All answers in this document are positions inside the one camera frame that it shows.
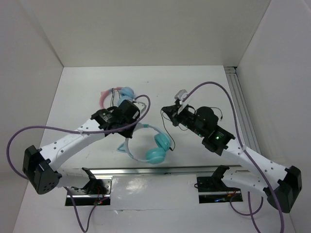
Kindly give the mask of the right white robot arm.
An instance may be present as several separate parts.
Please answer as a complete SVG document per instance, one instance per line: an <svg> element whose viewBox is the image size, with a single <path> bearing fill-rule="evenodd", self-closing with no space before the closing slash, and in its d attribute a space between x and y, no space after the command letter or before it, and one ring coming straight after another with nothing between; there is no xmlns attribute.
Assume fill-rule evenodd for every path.
<svg viewBox="0 0 311 233"><path fill-rule="evenodd" d="M218 117L210 107L200 107L194 113L190 109L189 105L181 109L178 104L162 107L174 126L185 126L203 139L207 150L251 172L243 176L220 166L214 172L213 187L217 190L238 187L256 192L266 197L274 208L289 213L302 189L301 170L277 164L240 143L236 136L218 125Z"/></svg>

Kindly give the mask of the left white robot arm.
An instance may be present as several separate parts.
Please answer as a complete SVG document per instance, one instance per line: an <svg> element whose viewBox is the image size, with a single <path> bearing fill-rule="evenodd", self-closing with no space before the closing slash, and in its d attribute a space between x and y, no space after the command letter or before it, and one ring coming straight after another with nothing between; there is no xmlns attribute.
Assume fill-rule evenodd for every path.
<svg viewBox="0 0 311 233"><path fill-rule="evenodd" d="M72 187L84 193L94 193L104 186L90 169L64 170L61 166L69 158L92 143L112 133L125 138L133 135L141 109L138 103L124 100L117 107L100 109L73 133L37 149L25 150L23 172L37 194L43 195L56 187Z"/></svg>

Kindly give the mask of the teal cat ear headphones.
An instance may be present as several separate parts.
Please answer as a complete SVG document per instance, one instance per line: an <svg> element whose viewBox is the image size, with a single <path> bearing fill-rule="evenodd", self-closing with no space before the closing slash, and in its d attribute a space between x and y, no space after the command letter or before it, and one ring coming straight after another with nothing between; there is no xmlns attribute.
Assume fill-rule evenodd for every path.
<svg viewBox="0 0 311 233"><path fill-rule="evenodd" d="M134 138L127 138L116 149L141 163L156 165L164 162L172 150L173 140L160 128L139 123L134 128Z"/></svg>

